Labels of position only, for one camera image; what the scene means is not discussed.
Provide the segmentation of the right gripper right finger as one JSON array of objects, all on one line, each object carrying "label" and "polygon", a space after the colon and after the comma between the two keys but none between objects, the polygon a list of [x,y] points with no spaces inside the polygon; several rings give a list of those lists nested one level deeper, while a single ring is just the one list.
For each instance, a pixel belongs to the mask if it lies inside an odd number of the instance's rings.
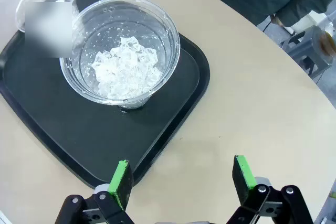
[{"label": "right gripper right finger", "polygon": [[313,223],[300,189],[295,185],[281,190],[258,183],[245,156],[236,155],[232,178],[240,206],[228,223],[257,223],[260,217],[269,217],[273,223]]}]

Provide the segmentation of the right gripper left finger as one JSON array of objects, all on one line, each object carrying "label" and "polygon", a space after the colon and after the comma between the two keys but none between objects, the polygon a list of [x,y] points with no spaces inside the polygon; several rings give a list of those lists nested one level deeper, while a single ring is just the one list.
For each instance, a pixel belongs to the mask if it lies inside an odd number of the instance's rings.
[{"label": "right gripper left finger", "polygon": [[129,161],[119,161],[111,182],[97,186],[89,198],[66,197],[55,223],[133,223],[125,211],[132,187]]}]

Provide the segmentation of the person's left hand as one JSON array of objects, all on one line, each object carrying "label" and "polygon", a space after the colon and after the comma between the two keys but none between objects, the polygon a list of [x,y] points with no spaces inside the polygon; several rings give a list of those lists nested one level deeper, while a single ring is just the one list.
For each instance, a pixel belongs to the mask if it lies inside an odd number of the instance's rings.
[{"label": "person's left hand", "polygon": [[276,15],[271,16],[271,22],[280,27],[284,27],[283,23],[280,21],[280,19]]}]

